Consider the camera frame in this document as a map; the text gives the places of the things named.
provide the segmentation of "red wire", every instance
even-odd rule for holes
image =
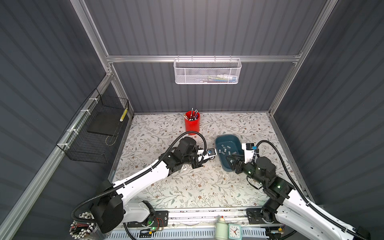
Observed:
[[[162,223],[161,223],[161,224],[162,224],[162,227],[164,227],[164,222],[163,222],[163,220],[162,220],[161,218],[160,218],[160,220],[161,220],[161,222],[162,222]]]
[[[160,222],[159,222],[158,218],[156,218],[156,220],[157,220],[157,229],[156,229],[156,232],[157,232],[157,230],[159,229],[159,226],[160,226]]]

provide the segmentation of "floral tablecloth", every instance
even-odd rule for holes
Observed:
[[[114,181],[145,168],[184,131],[181,114],[135,115]],[[222,134],[234,134],[241,142],[267,139],[277,146],[291,176],[296,180],[266,113],[202,114],[200,133],[204,135],[208,148],[214,147],[216,137]],[[199,136],[194,136],[194,139],[199,146],[203,146]],[[260,155],[271,159],[276,165],[276,174],[289,181],[272,147],[262,144]],[[225,172],[217,156],[203,167],[192,169],[187,166],[152,184],[132,201],[147,200],[154,208],[165,209],[254,206],[263,205],[267,199],[261,190],[248,184],[245,174]]]

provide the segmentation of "white mesh basket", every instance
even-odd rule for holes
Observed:
[[[239,58],[228,60],[175,58],[175,82],[177,84],[237,84],[240,76]]]

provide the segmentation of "wire mesh basket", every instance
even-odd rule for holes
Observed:
[[[99,95],[90,107],[85,110],[79,123],[67,131],[71,131],[66,143],[57,143],[71,160],[108,163],[114,161],[122,141],[128,118],[122,118],[127,112],[128,100],[107,95]],[[93,121],[99,114],[115,116],[112,134],[91,132]]]
[[[194,61],[175,58],[173,66],[177,84],[237,84],[242,65],[239,58],[205,58]]]

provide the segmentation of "white clock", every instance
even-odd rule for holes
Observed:
[[[228,224],[228,237],[229,239],[241,239],[241,226],[235,224]]]

